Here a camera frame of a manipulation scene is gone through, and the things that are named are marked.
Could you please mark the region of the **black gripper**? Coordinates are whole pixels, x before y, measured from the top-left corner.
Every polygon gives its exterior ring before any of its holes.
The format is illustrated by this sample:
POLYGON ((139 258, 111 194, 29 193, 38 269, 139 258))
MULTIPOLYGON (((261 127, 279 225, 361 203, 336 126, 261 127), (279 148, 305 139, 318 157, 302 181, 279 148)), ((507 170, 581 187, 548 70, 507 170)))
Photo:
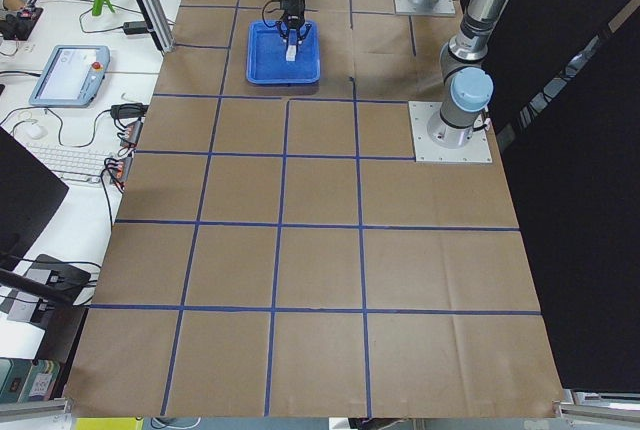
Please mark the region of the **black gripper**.
POLYGON ((283 13, 280 20, 274 22, 273 27, 283 41, 289 40, 289 28, 298 28, 296 44, 301 45, 313 29, 312 22, 305 23, 305 0, 282 0, 280 8, 283 13))

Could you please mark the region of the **person's hand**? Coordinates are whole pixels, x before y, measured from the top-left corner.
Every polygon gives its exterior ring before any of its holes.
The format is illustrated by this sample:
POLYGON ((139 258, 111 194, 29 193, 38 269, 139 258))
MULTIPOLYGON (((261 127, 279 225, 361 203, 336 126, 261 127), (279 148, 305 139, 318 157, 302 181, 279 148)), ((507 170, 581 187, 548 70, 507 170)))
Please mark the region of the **person's hand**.
POLYGON ((25 6, 23 0, 2 0, 2 6, 7 11, 18 11, 25 6))

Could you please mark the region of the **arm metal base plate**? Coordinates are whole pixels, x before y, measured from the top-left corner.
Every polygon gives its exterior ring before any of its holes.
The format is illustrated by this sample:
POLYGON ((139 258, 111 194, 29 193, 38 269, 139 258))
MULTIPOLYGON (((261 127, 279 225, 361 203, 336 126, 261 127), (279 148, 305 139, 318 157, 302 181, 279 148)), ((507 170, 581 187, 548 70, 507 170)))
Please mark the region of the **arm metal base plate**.
POLYGON ((415 161, 490 164, 492 155, 482 116, 468 129, 456 129, 441 119, 441 105, 441 102, 408 102, 415 161))
POLYGON ((395 13, 408 16, 454 17, 453 0, 394 0, 395 13))

